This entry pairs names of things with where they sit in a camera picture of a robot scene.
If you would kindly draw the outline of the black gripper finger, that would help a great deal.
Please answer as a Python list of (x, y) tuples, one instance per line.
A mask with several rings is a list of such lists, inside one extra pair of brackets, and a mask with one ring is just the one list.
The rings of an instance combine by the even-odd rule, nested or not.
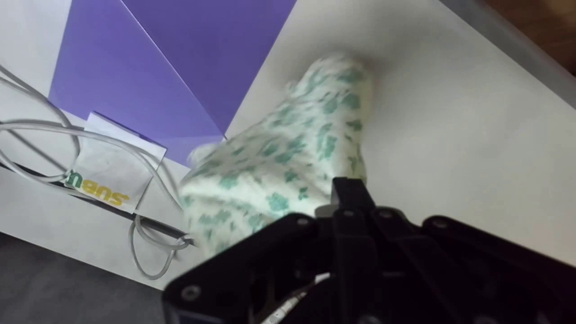
[(359, 177), (336, 177), (332, 188), (334, 233), (337, 239), (370, 239), (370, 217), (377, 208), (366, 183)]

